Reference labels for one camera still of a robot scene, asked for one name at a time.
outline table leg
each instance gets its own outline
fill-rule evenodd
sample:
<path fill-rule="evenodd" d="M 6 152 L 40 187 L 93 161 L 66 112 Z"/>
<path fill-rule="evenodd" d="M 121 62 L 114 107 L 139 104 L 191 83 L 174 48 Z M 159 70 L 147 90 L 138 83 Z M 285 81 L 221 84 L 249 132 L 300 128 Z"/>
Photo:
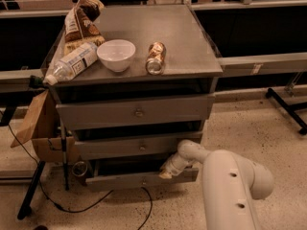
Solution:
<path fill-rule="evenodd" d="M 37 168 L 35 170 L 35 174 L 32 178 L 31 184 L 28 188 L 28 192 L 27 192 L 27 194 L 26 194 L 26 196 L 23 200 L 23 203 L 20 207 L 20 210 L 19 210 L 19 213 L 18 213 L 18 216 L 17 216 L 18 219 L 24 219 L 25 217 L 27 217 L 32 212 L 30 204 L 31 204 L 32 198 L 35 194 L 35 189 L 37 187 L 37 184 L 39 182 L 39 179 L 40 179 L 40 176 L 42 174 L 44 167 L 45 167 L 45 162 L 39 161 Z"/>
<path fill-rule="evenodd" d="M 3 116 L 0 120 L 0 127 L 6 127 L 9 125 L 12 115 L 16 109 L 17 109 L 16 104 L 7 104 Z"/>
<path fill-rule="evenodd" d="M 306 135 L 307 134 L 307 125 L 306 123 L 295 113 L 296 109 L 301 109 L 305 103 L 301 104 L 294 104 L 293 107 L 282 100 L 282 98 L 271 88 L 268 89 L 266 97 L 274 97 L 277 102 L 288 112 L 288 114 L 301 126 L 301 130 L 299 131 L 300 134 Z"/>

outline tiled floor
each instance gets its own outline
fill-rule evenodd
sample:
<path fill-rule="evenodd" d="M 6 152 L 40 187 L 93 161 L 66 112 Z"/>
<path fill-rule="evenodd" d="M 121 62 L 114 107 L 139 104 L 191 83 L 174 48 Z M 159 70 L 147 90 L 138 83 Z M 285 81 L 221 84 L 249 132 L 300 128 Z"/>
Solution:
<path fill-rule="evenodd" d="M 218 94 L 202 143 L 208 150 L 232 150 L 272 171 L 275 178 L 272 195 L 254 201 L 264 230 L 305 230 L 307 137 L 298 134 L 298 125 L 274 100 L 267 100 L 265 93 L 266 89 Z M 296 97 L 286 100 L 301 101 L 305 95 L 306 89 L 298 88 Z M 14 131 L 25 111 L 20 108 L 12 120 Z M 301 111 L 301 117 L 307 119 L 306 114 Z M 12 135 L 6 126 L 1 127 L 0 136 L 0 171 L 34 167 L 21 147 L 10 149 Z M 48 164 L 41 178 L 48 196 L 65 209 L 84 209 L 107 193 L 91 193 L 72 176 L 69 178 L 70 190 L 65 191 L 62 167 L 52 164 Z M 142 229 L 206 229 L 200 178 L 195 183 L 148 188 L 153 209 Z M 16 216 L 26 191 L 25 184 L 0 185 L 0 229 L 32 230 L 43 224 L 50 230 L 136 230 L 151 206 L 145 191 L 131 189 L 113 192 L 86 212 L 63 213 L 37 188 L 32 214 L 18 220 Z"/>

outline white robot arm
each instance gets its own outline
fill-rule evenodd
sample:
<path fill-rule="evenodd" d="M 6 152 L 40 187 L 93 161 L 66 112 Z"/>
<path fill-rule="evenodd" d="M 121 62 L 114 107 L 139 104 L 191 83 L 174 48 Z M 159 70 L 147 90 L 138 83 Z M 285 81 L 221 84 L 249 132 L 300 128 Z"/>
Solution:
<path fill-rule="evenodd" d="M 203 164 L 202 190 L 208 230 L 260 230 L 253 199 L 273 190 L 272 173 L 264 166 L 227 150 L 208 151 L 190 140 L 161 168 L 160 177 L 172 178 L 195 161 Z"/>

